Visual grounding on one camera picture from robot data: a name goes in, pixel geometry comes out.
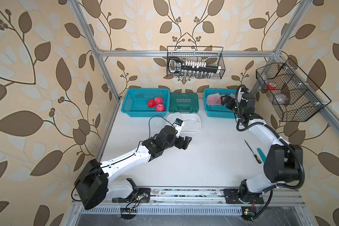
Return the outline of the white foam net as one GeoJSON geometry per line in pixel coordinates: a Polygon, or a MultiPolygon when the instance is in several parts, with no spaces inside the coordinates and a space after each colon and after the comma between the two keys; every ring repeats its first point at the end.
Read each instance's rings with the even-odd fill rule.
{"type": "Polygon", "coordinates": [[[201,123],[195,120],[185,120],[182,130],[184,132],[199,132],[201,130],[201,123]]]}
{"type": "Polygon", "coordinates": [[[168,116],[167,120],[173,123],[176,119],[183,120],[181,113],[172,113],[168,116]]]}

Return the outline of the red apple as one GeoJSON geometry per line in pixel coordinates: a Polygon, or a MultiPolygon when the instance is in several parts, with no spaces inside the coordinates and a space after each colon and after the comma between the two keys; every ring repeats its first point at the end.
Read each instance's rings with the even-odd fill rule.
{"type": "Polygon", "coordinates": [[[163,104],[157,104],[155,109],[156,109],[157,112],[164,112],[165,106],[163,104]]]}
{"type": "Polygon", "coordinates": [[[154,98],[155,103],[158,104],[162,104],[163,103],[163,98],[162,97],[156,97],[154,98]]]}

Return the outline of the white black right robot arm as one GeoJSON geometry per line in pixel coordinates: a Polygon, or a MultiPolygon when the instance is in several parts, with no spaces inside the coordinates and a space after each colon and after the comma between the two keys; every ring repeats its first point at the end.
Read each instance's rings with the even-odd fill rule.
{"type": "Polygon", "coordinates": [[[234,112],[238,132],[249,130],[269,148],[265,159],[255,155],[263,163],[263,171],[251,179],[244,179],[237,190],[224,189],[228,204],[263,204],[262,195],[275,188],[298,190],[305,182],[303,150],[283,139],[265,120],[255,113],[255,96],[245,85],[240,85],[235,95],[224,96],[221,104],[234,112]]]}

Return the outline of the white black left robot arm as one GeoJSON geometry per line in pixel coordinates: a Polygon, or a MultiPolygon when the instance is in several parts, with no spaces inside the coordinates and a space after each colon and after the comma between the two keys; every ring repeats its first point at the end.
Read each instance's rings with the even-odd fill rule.
{"type": "Polygon", "coordinates": [[[140,141],[137,148],[112,160],[89,161],[76,181],[74,190],[84,209],[90,210],[105,199],[122,199],[131,202],[138,199],[138,187],[132,179],[115,181],[121,174],[160,157],[169,148],[186,150],[191,137],[181,137],[179,127],[165,126],[158,134],[140,141]]]}

